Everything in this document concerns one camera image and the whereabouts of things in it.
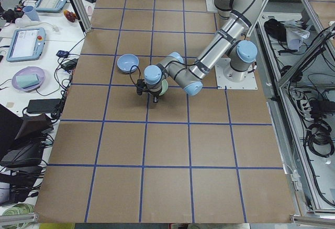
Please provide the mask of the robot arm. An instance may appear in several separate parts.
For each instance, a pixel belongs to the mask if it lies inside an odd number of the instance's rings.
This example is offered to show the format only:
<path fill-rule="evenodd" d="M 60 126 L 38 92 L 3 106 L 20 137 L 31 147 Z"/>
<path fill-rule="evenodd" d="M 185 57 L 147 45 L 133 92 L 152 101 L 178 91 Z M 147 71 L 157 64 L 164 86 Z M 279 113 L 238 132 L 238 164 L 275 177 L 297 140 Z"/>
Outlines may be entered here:
<path fill-rule="evenodd" d="M 144 79 L 137 81 L 137 93 L 146 92 L 158 102 L 162 92 L 163 80 L 171 77 L 188 95 L 198 94 L 202 79 L 210 72 L 216 62 L 229 50 L 234 50 L 238 61 L 251 63 L 253 58 L 240 52 L 240 35 L 250 29 L 261 12 L 263 0 L 214 0 L 220 14 L 226 14 L 226 23 L 216 32 L 210 44 L 195 59 L 186 64 L 181 55 L 172 52 L 160 63 L 144 69 Z"/>

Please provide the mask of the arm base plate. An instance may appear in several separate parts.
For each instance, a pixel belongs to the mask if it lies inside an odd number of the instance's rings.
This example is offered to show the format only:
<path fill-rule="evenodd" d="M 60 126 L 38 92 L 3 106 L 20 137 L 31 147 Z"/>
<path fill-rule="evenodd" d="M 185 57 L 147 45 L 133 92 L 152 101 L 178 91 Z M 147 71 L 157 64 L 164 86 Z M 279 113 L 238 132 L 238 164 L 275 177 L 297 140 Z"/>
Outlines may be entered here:
<path fill-rule="evenodd" d="M 206 9 L 209 13 L 216 13 L 217 8 L 215 7 L 214 0 L 205 0 L 206 1 Z"/>
<path fill-rule="evenodd" d="M 257 90 L 254 72 L 251 72 L 252 66 L 249 66 L 245 72 L 237 72 L 230 66 L 230 58 L 221 58 L 215 64 L 215 74 L 218 89 L 233 90 Z"/>

